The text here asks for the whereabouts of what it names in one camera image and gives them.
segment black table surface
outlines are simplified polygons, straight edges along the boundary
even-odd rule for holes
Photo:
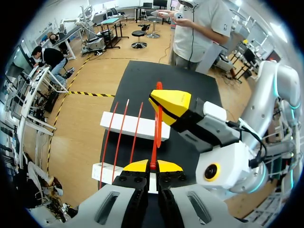
[[[73,28],[71,31],[69,31],[66,35],[64,35],[63,37],[59,37],[60,40],[57,41],[53,46],[55,46],[59,43],[62,43],[65,39],[68,39],[73,33],[78,31],[79,29],[81,29],[81,26],[77,25],[75,28]]]
[[[162,82],[163,89],[186,91],[191,93],[193,98],[199,97],[222,106],[216,80],[210,76],[169,65],[130,61],[119,84],[111,112],[114,110],[116,102],[119,102],[116,113],[123,114],[126,102],[130,99],[127,115],[138,116],[140,105],[143,102],[141,118],[154,120],[155,111],[148,98],[151,91],[156,88],[158,81]],[[102,152],[106,135],[107,131],[104,134]],[[113,132],[109,135],[104,160],[106,163],[114,163],[118,135]],[[129,163],[132,144],[133,136],[121,136],[117,166],[124,167]],[[152,149],[153,140],[137,138],[133,162],[151,159]],[[161,147],[157,150],[157,159],[181,166],[188,179],[195,182],[199,153],[193,145],[182,139],[173,129],[171,129],[169,139],[162,142]]]

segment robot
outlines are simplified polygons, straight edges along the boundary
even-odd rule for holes
[[[209,191],[222,188],[250,193],[263,187],[268,176],[264,162],[268,148],[261,137],[279,97],[284,99],[281,106],[285,108],[286,121],[295,131],[296,144],[299,141],[297,128],[302,113],[298,74],[288,66],[265,61],[259,76],[257,90],[238,123],[227,121],[226,111],[221,107],[187,92],[151,92],[149,101],[156,111],[162,106],[163,121],[200,152],[196,184],[188,182],[177,164],[157,161],[158,204],[166,227],[260,227],[229,215],[226,204]],[[258,151],[253,150],[258,143],[261,144]],[[300,152],[293,149],[292,163],[297,164]],[[141,227],[148,206],[149,165],[149,160],[129,164],[112,185],[105,185],[80,204],[75,217],[54,227]]]

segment black table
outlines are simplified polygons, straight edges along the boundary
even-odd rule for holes
[[[137,8],[134,8],[136,10],[136,15],[135,15],[135,22],[137,23],[137,19],[138,19],[138,10],[139,10],[139,15],[142,14],[142,10],[161,10],[162,8],[159,7],[159,8],[150,8],[150,7],[137,7]]]
[[[113,101],[111,112],[116,102],[118,107],[116,113],[123,114],[125,104],[128,99],[129,106],[127,115],[138,116],[138,111],[143,102],[142,118],[155,118],[155,112],[148,101],[150,92],[156,88],[156,83],[162,82],[163,89],[187,91],[193,97],[200,97],[203,100],[210,101],[218,106],[221,105],[219,89],[216,80],[210,76],[197,72],[192,72],[182,68],[169,65],[130,61],[119,84],[115,99]],[[102,152],[105,146],[107,131],[104,133]],[[105,162],[113,164],[118,140],[118,133],[111,132],[109,135]],[[124,167],[129,164],[133,136],[122,135],[117,166]],[[153,140],[136,139],[136,145],[133,155],[133,161],[151,159]],[[157,150],[157,159],[174,162],[181,166],[190,181],[195,183],[195,169],[199,159],[199,153],[196,148],[187,143],[181,136],[171,129],[170,138],[162,142],[160,149]],[[164,228],[164,223],[158,208],[157,195],[149,194],[149,206],[142,227]]]
[[[66,46],[67,46],[67,49],[70,51],[70,54],[72,55],[72,57],[68,58],[68,60],[71,60],[71,59],[76,59],[76,56],[71,48],[71,46],[69,45],[69,38],[75,34],[76,32],[78,32],[79,30],[81,29],[81,26],[76,26],[75,28],[73,28],[71,31],[69,31],[66,35],[63,34],[63,33],[60,33],[59,34],[59,40],[53,45],[54,47],[55,46],[58,46],[60,45],[61,43],[65,42],[66,43]]]
[[[102,34],[102,36],[104,38],[104,41],[105,41],[104,43],[105,43],[105,48],[106,49],[109,49],[109,48],[118,48],[118,49],[120,49],[120,46],[116,46],[116,44],[122,38],[129,38],[129,37],[124,37],[123,36],[122,23],[121,23],[121,21],[124,20],[127,17],[128,17],[128,15],[126,17],[124,17],[124,16],[123,17],[118,17],[119,19],[116,20],[115,22],[104,23],[105,21],[102,21],[100,24],[99,23],[97,24],[97,26],[100,25],[100,27],[101,27],[101,34]],[[107,27],[107,31],[110,31],[109,25],[114,25],[116,35],[114,35],[113,38],[112,38],[110,36],[110,32],[109,32],[109,39],[107,40],[106,37],[105,37],[105,33],[103,32],[103,30],[104,30],[104,26],[106,26]],[[117,28],[120,28],[120,36],[118,36]]]

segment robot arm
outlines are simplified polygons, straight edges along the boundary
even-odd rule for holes
[[[297,123],[301,115],[300,81],[298,73],[291,67],[276,62],[262,62],[259,80],[241,120],[243,120],[258,136],[263,137],[272,120],[277,98],[284,100],[285,113]],[[257,141],[245,133],[243,142],[253,149]]]
[[[72,19],[62,19],[59,25],[59,31],[61,33],[64,33],[65,31],[65,23],[67,22],[74,22],[76,25],[83,25],[81,23],[81,19],[80,18],[72,18]]]
[[[290,109],[300,107],[300,87],[296,71],[276,62],[263,62],[259,74],[257,89],[239,123],[227,122],[224,109],[186,92],[154,90],[150,94],[154,109],[162,106],[163,121],[201,153],[196,181],[205,188],[252,193],[268,180],[261,136],[269,127],[279,96],[289,102]],[[253,151],[258,142],[264,150]]]

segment black shirt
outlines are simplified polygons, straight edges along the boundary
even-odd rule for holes
[[[33,180],[27,180],[27,174],[23,170],[19,170],[19,173],[13,177],[13,184],[17,190],[17,197],[22,206],[26,208],[35,208],[41,204],[41,195],[38,194],[37,198],[35,194],[39,192],[39,189],[34,184]]]
[[[64,59],[64,56],[60,51],[54,48],[46,48],[44,53],[41,53],[41,58],[42,61],[45,61],[46,64],[54,69],[54,67]]]

